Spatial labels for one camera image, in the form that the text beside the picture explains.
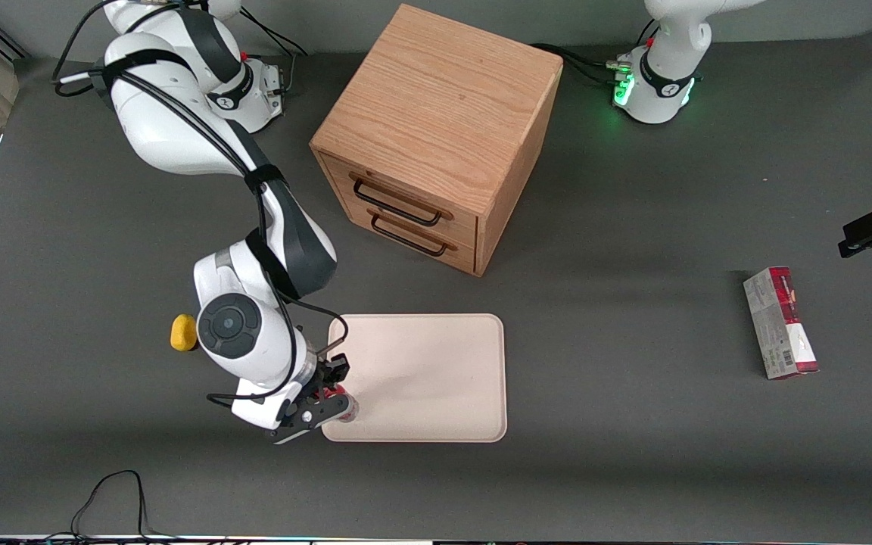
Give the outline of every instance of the wooden cabinet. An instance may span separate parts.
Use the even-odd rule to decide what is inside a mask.
[[[482,276],[540,155],[562,66],[402,5],[311,148],[354,224]]]

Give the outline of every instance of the black handle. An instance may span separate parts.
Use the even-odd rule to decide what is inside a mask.
[[[447,248],[446,244],[442,244],[439,248],[439,251],[432,251],[431,249],[426,248],[425,246],[421,246],[419,244],[416,244],[414,241],[410,241],[408,238],[400,237],[400,235],[395,234],[395,232],[385,231],[385,229],[383,229],[382,227],[378,227],[378,225],[376,225],[377,221],[378,221],[378,215],[373,214],[372,215],[372,228],[378,234],[383,235],[383,237],[391,238],[396,242],[402,242],[402,244],[409,246],[409,248],[414,249],[414,251],[421,251],[422,253],[425,253],[426,255],[428,255],[430,257],[439,257],[439,256],[446,253],[446,248]]]
[[[359,197],[361,200],[366,201],[366,203],[374,204],[375,206],[380,207],[382,210],[390,211],[398,217],[405,218],[405,220],[412,221],[413,223],[418,223],[423,227],[432,227],[433,225],[436,225],[436,222],[439,221],[439,218],[443,217],[443,213],[436,213],[436,215],[433,216],[432,220],[423,220],[418,215],[412,215],[411,213],[407,213],[407,211],[399,210],[399,208],[391,206],[391,204],[383,203],[383,201],[380,201],[379,199],[374,199],[373,197],[369,197],[364,193],[359,193],[359,188],[361,186],[363,186],[363,181],[357,179],[356,185],[352,188],[352,190],[356,192],[356,197]]]

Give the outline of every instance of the cardboard box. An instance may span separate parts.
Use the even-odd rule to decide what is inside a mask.
[[[796,313],[796,290],[788,266],[771,266],[744,282],[755,336],[769,379],[820,370]]]

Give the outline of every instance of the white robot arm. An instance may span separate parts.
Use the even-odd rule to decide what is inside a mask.
[[[623,67],[615,106],[643,123],[664,123],[688,103],[695,69],[712,44],[706,17],[742,10],[764,0],[645,0],[660,24],[653,44],[639,45],[617,58]]]
[[[221,22],[240,9],[240,0],[211,0],[209,11],[183,2],[119,0],[107,4],[104,12],[120,35],[151,34],[170,44],[190,66],[212,110],[255,133],[281,114],[284,96],[277,66],[243,58]]]
[[[348,363],[316,354],[291,325],[284,303],[321,289],[335,272],[325,232],[250,135],[211,110],[170,44],[152,34],[125,34],[108,46],[104,64],[91,76],[103,80],[137,155],[171,173],[244,176],[259,200],[262,226],[194,268],[198,341],[240,378],[237,394],[208,399],[231,400],[234,414],[270,430],[278,443],[333,419],[350,420],[356,404],[337,385]]]

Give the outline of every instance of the yellow sponge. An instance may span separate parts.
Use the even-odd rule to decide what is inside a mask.
[[[180,314],[170,326],[170,346],[186,352],[197,346],[197,320],[190,314]]]

